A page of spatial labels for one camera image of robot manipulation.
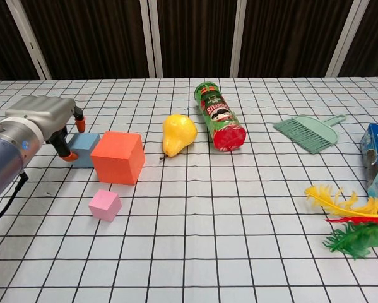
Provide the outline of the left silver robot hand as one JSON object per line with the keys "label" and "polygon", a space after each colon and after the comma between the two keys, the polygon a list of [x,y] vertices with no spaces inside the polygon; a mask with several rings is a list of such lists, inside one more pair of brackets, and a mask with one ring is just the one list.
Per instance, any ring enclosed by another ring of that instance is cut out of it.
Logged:
{"label": "left silver robot hand", "polygon": [[39,143],[51,144],[57,154],[67,162],[78,159],[66,142],[66,124],[74,117],[77,129],[85,131],[83,110],[71,98],[26,96],[5,112],[3,122],[17,123],[30,129]]}

